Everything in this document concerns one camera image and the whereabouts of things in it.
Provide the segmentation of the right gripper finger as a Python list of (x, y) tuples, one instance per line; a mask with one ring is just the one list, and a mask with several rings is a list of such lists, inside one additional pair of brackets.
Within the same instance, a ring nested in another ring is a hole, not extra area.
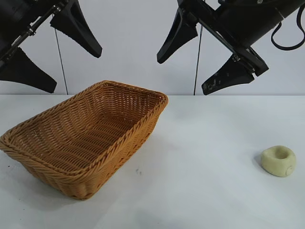
[(209, 95), (227, 87), (248, 84), (252, 81), (252, 73), (232, 55), (216, 73), (202, 84), (202, 91), (204, 95)]
[(178, 10), (169, 34), (157, 53), (157, 62), (164, 63), (180, 47), (197, 37), (197, 23), (197, 18), (191, 13)]

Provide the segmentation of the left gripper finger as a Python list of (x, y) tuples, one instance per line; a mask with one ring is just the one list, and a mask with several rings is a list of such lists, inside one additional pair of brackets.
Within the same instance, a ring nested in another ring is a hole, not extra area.
[(26, 53), (17, 48), (10, 58), (0, 61), (0, 80), (28, 85), (53, 93), (57, 82), (31, 61)]
[(50, 25), (76, 41), (96, 58), (102, 54), (102, 47), (90, 30), (77, 0), (61, 0), (60, 11), (55, 13)]

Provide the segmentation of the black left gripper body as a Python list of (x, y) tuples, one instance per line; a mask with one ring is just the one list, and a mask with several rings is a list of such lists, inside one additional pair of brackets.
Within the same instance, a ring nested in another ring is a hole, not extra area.
[(46, 19), (57, 18), (70, 0), (2, 0), (0, 2), (0, 62), (9, 63), (17, 49)]

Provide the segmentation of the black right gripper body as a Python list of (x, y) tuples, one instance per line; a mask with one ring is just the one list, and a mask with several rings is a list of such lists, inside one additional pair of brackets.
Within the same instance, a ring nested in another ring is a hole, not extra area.
[(178, 6), (238, 56), (249, 71), (259, 76), (269, 69), (251, 45), (283, 20), (275, 7), (221, 5), (213, 10), (202, 0), (179, 0)]

